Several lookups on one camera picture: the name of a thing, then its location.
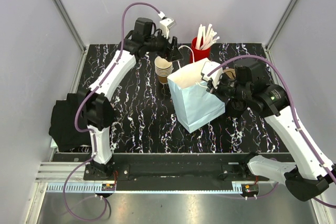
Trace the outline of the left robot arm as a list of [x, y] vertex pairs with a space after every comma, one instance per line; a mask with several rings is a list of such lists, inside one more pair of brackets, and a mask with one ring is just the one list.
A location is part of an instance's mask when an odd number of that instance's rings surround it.
[[169, 37], [175, 24], [175, 20], [168, 17], [163, 17], [158, 26], [151, 19], [138, 18], [134, 29], [122, 38], [115, 56], [101, 76], [87, 91], [78, 92], [81, 104], [75, 118], [84, 119], [92, 145], [91, 159], [86, 167], [95, 170], [95, 174], [103, 180], [113, 175], [109, 131], [114, 110], [110, 99], [125, 75], [148, 52], [154, 52], [168, 62], [183, 58], [177, 38]]

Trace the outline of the light blue paper bag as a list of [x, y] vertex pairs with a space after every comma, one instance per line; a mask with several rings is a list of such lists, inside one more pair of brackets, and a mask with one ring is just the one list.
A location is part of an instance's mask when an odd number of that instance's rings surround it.
[[191, 63], [167, 77], [177, 120], [192, 133], [225, 113], [225, 103], [207, 92], [202, 80], [204, 66], [212, 64], [208, 59], [195, 60], [192, 52]]

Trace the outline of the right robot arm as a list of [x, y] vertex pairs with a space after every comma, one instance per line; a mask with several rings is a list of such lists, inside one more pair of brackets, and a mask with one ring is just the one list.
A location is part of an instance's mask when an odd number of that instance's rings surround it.
[[259, 114], [278, 134], [294, 162], [282, 163], [257, 153], [248, 154], [239, 163], [238, 173], [244, 180], [261, 176], [287, 187], [300, 201], [315, 199], [335, 182], [335, 163], [318, 148], [303, 125], [285, 83], [270, 84], [259, 56], [238, 56], [233, 78], [223, 70], [227, 62], [209, 61], [201, 70], [209, 93], [226, 103], [225, 111], [239, 118], [247, 108]]

